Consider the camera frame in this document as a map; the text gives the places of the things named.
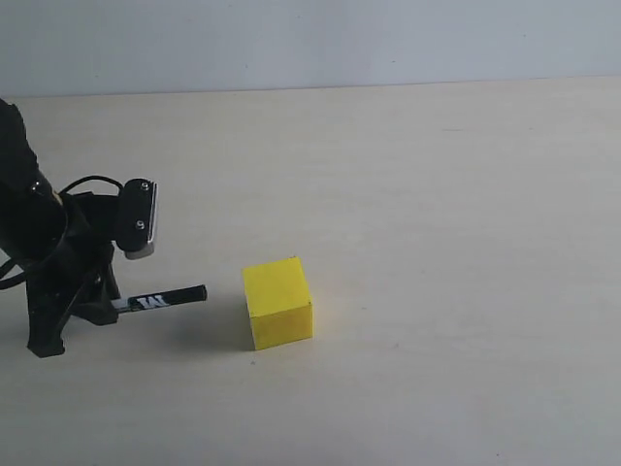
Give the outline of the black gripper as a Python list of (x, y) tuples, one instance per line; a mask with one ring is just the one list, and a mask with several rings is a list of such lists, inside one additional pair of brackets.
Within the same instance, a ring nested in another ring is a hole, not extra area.
[(62, 331), (70, 316), (94, 325), (118, 321), (112, 259), (115, 195), (63, 194), (64, 230), (51, 252), (26, 273), (29, 337), (38, 357), (65, 352)]

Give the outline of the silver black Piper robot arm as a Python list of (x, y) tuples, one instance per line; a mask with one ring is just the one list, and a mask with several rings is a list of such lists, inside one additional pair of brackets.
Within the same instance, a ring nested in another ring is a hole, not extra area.
[(71, 316), (115, 323), (110, 195), (58, 192), (39, 168), (18, 107), (1, 104), (1, 287), (26, 287), (27, 347), (40, 358), (65, 351)]

